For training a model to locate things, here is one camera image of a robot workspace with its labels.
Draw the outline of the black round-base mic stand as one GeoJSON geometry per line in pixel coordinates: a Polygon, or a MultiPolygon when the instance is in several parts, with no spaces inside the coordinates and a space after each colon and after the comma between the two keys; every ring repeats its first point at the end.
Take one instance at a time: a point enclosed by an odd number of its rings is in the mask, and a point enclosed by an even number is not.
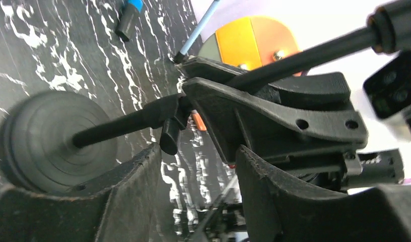
{"type": "MultiPolygon", "coordinates": [[[[364,28],[230,79],[225,86],[252,96],[267,84],[366,48],[392,54],[411,48],[411,1],[379,6],[364,28]]],[[[311,111],[331,104],[280,104],[311,111]]],[[[2,126],[2,160],[8,178],[40,193],[65,192],[109,171],[116,138],[160,128],[161,151],[175,155],[178,138],[196,110],[185,92],[154,100],[136,112],[110,120],[91,99],[66,91],[38,93],[19,103],[2,126]]]]}

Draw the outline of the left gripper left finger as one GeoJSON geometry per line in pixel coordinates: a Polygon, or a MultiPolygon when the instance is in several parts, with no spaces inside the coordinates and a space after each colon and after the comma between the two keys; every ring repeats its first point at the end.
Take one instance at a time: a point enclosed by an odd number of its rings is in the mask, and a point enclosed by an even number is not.
{"type": "Polygon", "coordinates": [[[68,193],[0,186],[0,241],[148,241],[161,160],[153,143],[68,193]]]}

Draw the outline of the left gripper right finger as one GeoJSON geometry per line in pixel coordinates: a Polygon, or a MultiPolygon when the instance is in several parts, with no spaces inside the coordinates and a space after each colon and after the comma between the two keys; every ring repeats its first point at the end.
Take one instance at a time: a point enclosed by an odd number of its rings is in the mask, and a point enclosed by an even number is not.
{"type": "Polygon", "coordinates": [[[251,241],[411,241],[411,185],[334,192],[245,146],[236,152],[236,173],[251,241]]]}

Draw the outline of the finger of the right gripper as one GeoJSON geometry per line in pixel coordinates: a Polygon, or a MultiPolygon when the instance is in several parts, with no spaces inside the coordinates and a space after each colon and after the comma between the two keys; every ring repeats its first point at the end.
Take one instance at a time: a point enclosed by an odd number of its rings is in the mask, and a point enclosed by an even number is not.
{"type": "MultiPolygon", "coordinates": [[[[220,84],[248,71],[205,57],[192,57],[182,64],[188,78],[200,77],[220,84]]],[[[262,87],[254,96],[278,104],[346,103],[351,91],[344,75],[333,72],[314,76],[290,76],[262,87]]]]}
{"type": "Polygon", "coordinates": [[[203,78],[183,85],[222,161],[235,162],[240,146],[267,161],[364,148],[368,132],[355,110],[286,107],[203,78]]]}

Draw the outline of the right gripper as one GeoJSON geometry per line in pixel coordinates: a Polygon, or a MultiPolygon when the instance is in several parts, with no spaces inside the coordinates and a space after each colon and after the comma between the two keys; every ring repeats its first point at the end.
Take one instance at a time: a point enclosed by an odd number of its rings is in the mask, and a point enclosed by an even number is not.
{"type": "Polygon", "coordinates": [[[404,179],[404,165],[398,149],[295,157],[279,163],[279,168],[305,182],[333,191],[399,184],[404,179]]]}

